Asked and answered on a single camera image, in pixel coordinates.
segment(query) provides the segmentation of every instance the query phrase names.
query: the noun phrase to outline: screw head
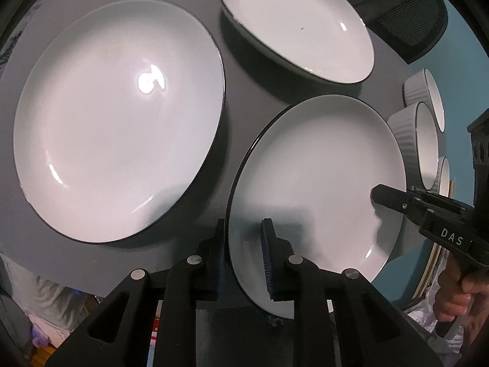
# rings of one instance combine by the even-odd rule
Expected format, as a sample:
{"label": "screw head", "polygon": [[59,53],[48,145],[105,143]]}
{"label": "screw head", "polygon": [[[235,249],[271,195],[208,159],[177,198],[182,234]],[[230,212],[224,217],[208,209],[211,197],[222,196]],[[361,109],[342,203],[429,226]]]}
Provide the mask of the screw head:
{"label": "screw head", "polygon": [[360,277],[360,272],[353,268],[345,269],[345,276],[349,279],[358,279]]}
{"label": "screw head", "polygon": [[190,265],[198,265],[200,262],[202,262],[200,255],[190,255],[187,258],[187,263]]}
{"label": "screw head", "polygon": [[289,257],[289,262],[293,265],[300,265],[302,262],[304,262],[304,258],[300,255],[294,254]]}
{"label": "screw head", "polygon": [[146,275],[146,272],[143,269],[136,269],[131,272],[131,279],[140,280]]}

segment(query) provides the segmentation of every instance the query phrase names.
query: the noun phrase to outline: table surface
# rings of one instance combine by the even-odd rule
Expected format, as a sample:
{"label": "table surface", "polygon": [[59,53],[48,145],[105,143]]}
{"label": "table surface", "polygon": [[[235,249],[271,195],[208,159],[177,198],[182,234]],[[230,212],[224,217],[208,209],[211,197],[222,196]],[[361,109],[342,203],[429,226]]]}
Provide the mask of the table surface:
{"label": "table surface", "polygon": [[[66,16],[66,7],[73,1],[51,7],[48,14]],[[85,244],[58,234],[36,215],[19,186],[11,152],[16,92],[22,86],[10,87],[14,78],[2,78],[0,252],[43,278],[106,296],[135,268],[168,269],[193,254],[200,240],[213,235],[218,218],[224,217],[231,184],[248,148],[265,125],[290,104],[339,93],[363,100],[384,119],[404,107],[403,83],[413,70],[372,32],[376,60],[368,79],[352,85],[324,84],[289,72],[256,51],[224,17],[219,0],[167,1],[192,12],[212,34],[226,72],[226,103],[213,148],[194,182],[167,214],[139,234],[110,244]],[[47,14],[41,11],[36,15]],[[397,247],[396,253],[405,251]],[[238,299],[239,291],[231,275],[227,276],[229,299]]]}

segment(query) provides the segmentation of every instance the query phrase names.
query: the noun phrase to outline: ribbed bowl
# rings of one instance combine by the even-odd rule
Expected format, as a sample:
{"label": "ribbed bowl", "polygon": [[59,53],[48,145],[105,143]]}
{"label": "ribbed bowl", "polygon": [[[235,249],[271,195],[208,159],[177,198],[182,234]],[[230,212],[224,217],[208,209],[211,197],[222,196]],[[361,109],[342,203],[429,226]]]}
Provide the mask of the ribbed bowl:
{"label": "ribbed bowl", "polygon": [[440,158],[438,162],[438,172],[435,179],[435,184],[430,189],[431,193],[440,194],[448,197],[450,190],[450,165],[446,157]]}
{"label": "ribbed bowl", "polygon": [[389,117],[387,124],[403,156],[407,188],[431,189],[438,171],[438,137],[426,104],[409,105]]}
{"label": "ribbed bowl", "polygon": [[404,82],[404,103],[410,106],[417,102],[424,102],[436,119],[440,132],[445,131],[445,112],[442,98],[439,94],[435,79],[428,69],[423,69],[412,75]]}

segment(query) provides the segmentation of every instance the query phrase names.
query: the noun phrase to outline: plate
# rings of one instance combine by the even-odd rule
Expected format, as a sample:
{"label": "plate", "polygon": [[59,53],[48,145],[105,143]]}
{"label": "plate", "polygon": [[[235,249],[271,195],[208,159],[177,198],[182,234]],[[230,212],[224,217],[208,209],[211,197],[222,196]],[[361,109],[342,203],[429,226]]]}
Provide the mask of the plate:
{"label": "plate", "polygon": [[372,281],[397,240],[403,214],[374,204],[371,189],[406,190],[403,158],[370,106],[323,95],[279,114],[244,158],[226,214],[229,259],[243,292],[263,310],[293,318],[292,302],[267,292],[260,223],[320,268],[358,269]]}
{"label": "plate", "polygon": [[245,38],[302,75],[358,83],[372,72],[372,41],[347,0],[221,2],[224,13]]}
{"label": "plate", "polygon": [[20,185],[58,232],[92,243],[140,232],[199,171],[222,113],[216,44],[189,12],[122,0],[63,29],[24,85]]}

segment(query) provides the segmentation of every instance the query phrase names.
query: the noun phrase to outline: finger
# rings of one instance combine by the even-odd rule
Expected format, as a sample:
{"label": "finger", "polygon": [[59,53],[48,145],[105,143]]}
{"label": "finger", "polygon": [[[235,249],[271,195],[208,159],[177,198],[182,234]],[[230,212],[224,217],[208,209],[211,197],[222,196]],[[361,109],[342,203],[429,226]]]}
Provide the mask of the finger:
{"label": "finger", "polygon": [[485,273],[468,275],[462,281],[461,286],[466,293],[489,295],[489,277]]}
{"label": "finger", "polygon": [[451,303],[466,306],[470,302],[470,294],[464,293],[460,284],[457,284],[453,278],[447,274],[441,273],[438,276],[439,291],[445,299]]}
{"label": "finger", "polygon": [[444,294],[438,291],[435,295],[435,303],[433,304],[433,311],[437,311],[439,314],[447,316],[464,316],[467,313],[467,307],[463,305],[456,305],[450,302]]}
{"label": "finger", "polygon": [[442,311],[438,303],[433,304],[433,313],[438,321],[453,321],[455,316]]}
{"label": "finger", "polygon": [[448,254],[447,265],[443,271],[446,272],[446,274],[448,274],[448,276],[450,276],[455,282],[460,280],[460,266],[452,253]]}

